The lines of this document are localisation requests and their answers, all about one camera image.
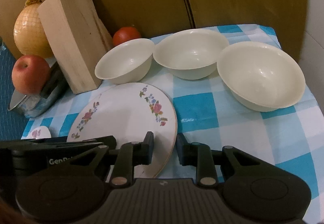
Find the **blue checkered tablecloth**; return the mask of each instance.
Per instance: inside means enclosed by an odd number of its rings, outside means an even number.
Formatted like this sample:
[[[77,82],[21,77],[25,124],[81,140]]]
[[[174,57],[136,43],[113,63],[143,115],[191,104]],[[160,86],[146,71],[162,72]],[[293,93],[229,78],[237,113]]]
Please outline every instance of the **blue checkered tablecloth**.
[[[207,29],[222,33],[230,44],[259,41],[280,47],[270,27],[247,24]],[[167,36],[152,40],[157,44]],[[217,73],[201,80],[182,80],[153,61],[141,82],[156,86],[171,99],[177,113],[178,132],[183,132],[188,141],[208,144],[214,150],[232,145],[301,177],[312,192],[304,220],[315,224],[324,219],[324,117],[308,87],[296,105],[260,113],[238,103]],[[104,81],[94,91],[79,95],[67,91],[46,113],[29,120],[23,138],[41,125],[49,127],[53,137],[68,135],[73,121],[88,102],[113,86]],[[174,150],[159,177],[195,178],[195,169],[180,166]]]

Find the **tomato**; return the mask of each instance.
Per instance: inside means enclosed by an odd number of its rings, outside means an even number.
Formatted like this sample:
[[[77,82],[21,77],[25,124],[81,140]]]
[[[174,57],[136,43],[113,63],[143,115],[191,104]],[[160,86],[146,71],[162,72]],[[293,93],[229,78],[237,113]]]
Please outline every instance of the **tomato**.
[[[119,29],[112,39],[114,46],[120,45],[129,40],[141,38],[140,32],[132,26],[122,27]]]

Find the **wooden knife block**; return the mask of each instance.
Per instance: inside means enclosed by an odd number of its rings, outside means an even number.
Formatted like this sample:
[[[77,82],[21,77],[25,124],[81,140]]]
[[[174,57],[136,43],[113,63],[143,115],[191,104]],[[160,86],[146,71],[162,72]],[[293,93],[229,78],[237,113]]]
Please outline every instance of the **wooden knife block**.
[[[45,0],[38,13],[73,93],[97,89],[95,67],[112,42],[92,0]]]

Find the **can lid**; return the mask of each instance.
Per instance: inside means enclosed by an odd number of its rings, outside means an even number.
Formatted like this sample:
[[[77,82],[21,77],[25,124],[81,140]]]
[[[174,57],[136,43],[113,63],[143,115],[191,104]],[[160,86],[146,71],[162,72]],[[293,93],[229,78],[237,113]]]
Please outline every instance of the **can lid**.
[[[13,110],[15,107],[17,107],[25,98],[27,95],[24,95],[17,91],[16,89],[14,90],[14,93],[12,94],[10,104],[8,106],[8,110]]]

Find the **white wall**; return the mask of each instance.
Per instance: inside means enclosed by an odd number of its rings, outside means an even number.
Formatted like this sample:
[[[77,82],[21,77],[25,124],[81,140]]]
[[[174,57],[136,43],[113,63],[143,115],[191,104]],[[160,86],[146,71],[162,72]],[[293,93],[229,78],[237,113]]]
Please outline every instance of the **white wall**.
[[[307,23],[299,66],[324,113],[324,0],[308,0]]]

